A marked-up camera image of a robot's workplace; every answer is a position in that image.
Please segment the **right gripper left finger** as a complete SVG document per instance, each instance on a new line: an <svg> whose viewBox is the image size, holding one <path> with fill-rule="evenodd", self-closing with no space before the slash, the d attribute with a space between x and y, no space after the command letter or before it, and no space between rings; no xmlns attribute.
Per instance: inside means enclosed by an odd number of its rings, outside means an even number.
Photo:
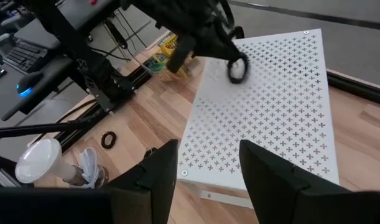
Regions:
<svg viewBox="0 0 380 224"><path fill-rule="evenodd" d="M110 181L113 223L167 223L177 181L178 141L171 139Z"/></svg>

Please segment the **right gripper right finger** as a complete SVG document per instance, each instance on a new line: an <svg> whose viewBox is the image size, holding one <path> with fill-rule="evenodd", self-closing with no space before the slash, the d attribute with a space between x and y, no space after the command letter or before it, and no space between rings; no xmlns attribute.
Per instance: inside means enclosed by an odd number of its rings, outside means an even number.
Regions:
<svg viewBox="0 0 380 224"><path fill-rule="evenodd" d="M328 223L320 199L348 190L249 140L241 140L243 180L259 223Z"/></svg>

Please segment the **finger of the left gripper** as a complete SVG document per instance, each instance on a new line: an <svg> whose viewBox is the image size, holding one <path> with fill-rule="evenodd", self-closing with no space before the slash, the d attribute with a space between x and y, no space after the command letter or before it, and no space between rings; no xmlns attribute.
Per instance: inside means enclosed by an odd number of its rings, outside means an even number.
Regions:
<svg viewBox="0 0 380 224"><path fill-rule="evenodd" d="M172 73L177 73L184 64L190 52L194 49L196 40L190 35L179 36L177 46L172 52L169 61L166 63L167 69Z"/></svg>
<svg viewBox="0 0 380 224"><path fill-rule="evenodd" d="M203 39L198 44L198 55L223 60L237 60L240 58L241 52L230 39L225 42L217 36L212 36L211 38Z"/></svg>

